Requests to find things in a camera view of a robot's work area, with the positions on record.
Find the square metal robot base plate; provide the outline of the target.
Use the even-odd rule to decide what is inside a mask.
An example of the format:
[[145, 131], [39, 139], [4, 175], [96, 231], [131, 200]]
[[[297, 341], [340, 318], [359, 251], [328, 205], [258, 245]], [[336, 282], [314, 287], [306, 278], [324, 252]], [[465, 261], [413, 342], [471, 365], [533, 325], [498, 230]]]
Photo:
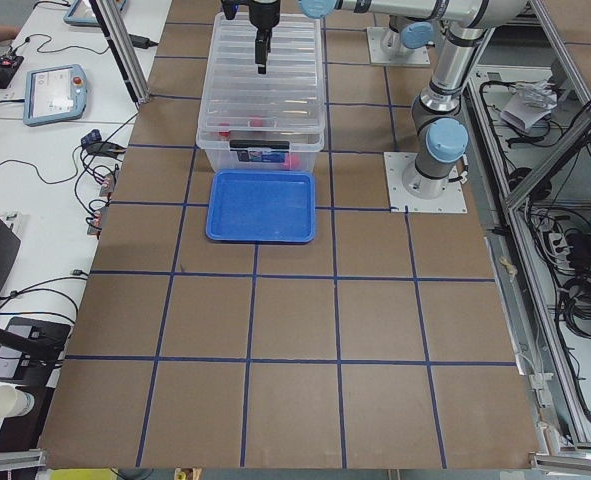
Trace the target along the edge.
[[415, 152], [385, 152], [389, 208], [398, 213], [466, 214], [463, 192], [466, 183], [467, 158], [463, 156], [463, 170], [453, 164], [449, 176], [432, 180], [416, 169]]

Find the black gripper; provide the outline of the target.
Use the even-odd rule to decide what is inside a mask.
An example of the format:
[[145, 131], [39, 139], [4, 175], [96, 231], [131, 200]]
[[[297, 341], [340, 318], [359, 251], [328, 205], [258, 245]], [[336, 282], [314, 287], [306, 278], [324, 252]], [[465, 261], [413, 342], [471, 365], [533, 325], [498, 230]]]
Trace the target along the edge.
[[258, 29], [254, 41], [255, 64], [258, 73], [264, 75], [266, 55], [271, 52], [271, 29], [280, 21], [280, 0], [249, 0], [248, 9], [250, 22]]

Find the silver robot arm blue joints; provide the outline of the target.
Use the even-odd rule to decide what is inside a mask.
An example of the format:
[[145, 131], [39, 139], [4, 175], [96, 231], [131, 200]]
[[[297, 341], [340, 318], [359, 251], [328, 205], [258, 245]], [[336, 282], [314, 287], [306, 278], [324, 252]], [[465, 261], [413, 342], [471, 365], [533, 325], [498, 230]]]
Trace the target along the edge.
[[411, 20], [447, 20], [444, 44], [431, 80], [413, 103], [419, 141], [417, 171], [428, 179], [449, 176], [467, 148], [469, 134], [454, 118], [460, 95], [492, 31], [511, 21], [523, 1], [301, 1], [306, 16], [321, 19], [335, 10], [380, 13]]

